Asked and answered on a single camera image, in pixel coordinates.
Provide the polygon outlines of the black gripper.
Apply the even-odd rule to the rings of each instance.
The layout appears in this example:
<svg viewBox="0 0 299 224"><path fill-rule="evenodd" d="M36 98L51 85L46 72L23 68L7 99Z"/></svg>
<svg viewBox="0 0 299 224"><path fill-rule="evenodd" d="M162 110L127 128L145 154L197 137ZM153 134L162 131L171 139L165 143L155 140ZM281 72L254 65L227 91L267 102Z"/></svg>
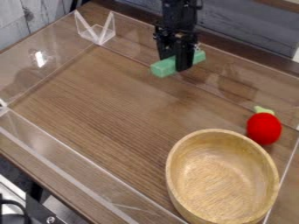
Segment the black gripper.
<svg viewBox="0 0 299 224"><path fill-rule="evenodd" d="M175 55L175 68L178 72L182 72L193 67L198 43L195 25L203 1L162 0L162 8L163 18L155 24L154 31L159 57L165 60Z"/></svg>

